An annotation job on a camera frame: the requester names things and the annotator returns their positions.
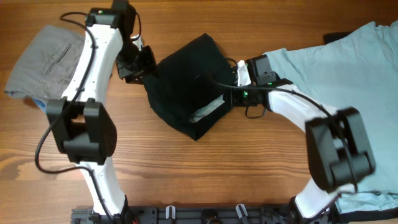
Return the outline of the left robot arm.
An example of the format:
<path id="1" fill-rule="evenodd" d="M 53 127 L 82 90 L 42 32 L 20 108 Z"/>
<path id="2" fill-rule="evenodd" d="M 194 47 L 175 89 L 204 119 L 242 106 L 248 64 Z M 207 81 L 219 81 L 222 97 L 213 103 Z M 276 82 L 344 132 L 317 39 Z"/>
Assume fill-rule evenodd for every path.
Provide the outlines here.
<path id="1" fill-rule="evenodd" d="M 61 97 L 46 107 L 46 134 L 54 136 L 72 169 L 83 174 L 93 199 L 93 207 L 84 212 L 87 223 L 137 222 L 116 177 L 112 156 L 117 130 L 104 101 L 113 70 L 132 84 L 156 74 L 152 49 L 133 33 L 140 22 L 128 1 L 86 13 L 81 25 L 85 43 L 75 73 Z"/>

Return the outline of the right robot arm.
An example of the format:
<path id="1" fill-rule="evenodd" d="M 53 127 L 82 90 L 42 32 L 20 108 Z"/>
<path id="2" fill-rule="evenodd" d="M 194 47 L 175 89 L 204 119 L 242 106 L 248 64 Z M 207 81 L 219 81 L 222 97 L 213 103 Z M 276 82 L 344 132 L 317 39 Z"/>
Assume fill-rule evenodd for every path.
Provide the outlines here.
<path id="1" fill-rule="evenodd" d="M 305 133 L 311 178 L 288 207 L 287 223 L 326 223 L 333 204 L 358 193 L 376 162 L 359 111 L 338 109 L 304 94 L 271 69 L 266 55 L 236 63 L 232 87 L 236 106 L 262 105 L 284 116 Z"/>

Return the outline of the black shorts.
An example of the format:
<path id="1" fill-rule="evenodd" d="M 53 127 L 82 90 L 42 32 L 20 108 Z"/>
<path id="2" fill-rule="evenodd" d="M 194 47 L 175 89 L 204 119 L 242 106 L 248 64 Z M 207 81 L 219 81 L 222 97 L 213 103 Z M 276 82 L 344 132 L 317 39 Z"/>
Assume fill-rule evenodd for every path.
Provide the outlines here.
<path id="1" fill-rule="evenodd" d="M 202 34 L 157 64 L 143 78 L 150 107 L 169 126 L 200 139 L 232 109 L 236 71 L 208 34 Z"/>

